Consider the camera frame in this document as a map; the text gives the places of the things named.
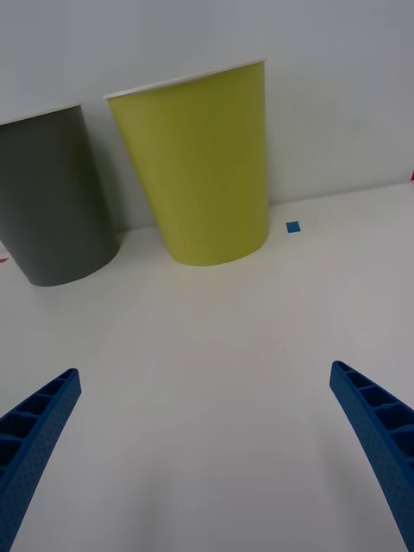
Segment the white wall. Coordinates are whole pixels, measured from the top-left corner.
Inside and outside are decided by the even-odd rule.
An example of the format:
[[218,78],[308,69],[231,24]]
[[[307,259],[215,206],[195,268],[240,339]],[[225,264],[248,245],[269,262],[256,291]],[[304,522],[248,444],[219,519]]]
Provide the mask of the white wall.
[[411,0],[6,0],[0,119],[81,101],[118,228],[153,221],[101,99],[268,57],[274,202],[406,181]]

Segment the white tabletop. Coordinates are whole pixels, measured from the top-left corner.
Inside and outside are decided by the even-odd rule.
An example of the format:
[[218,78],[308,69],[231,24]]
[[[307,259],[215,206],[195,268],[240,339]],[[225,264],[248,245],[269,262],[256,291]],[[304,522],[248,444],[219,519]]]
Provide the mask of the white tabletop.
[[329,371],[414,405],[414,185],[271,213],[218,267],[157,229],[70,285],[0,265],[2,413],[68,367],[83,385],[13,552],[405,550]]

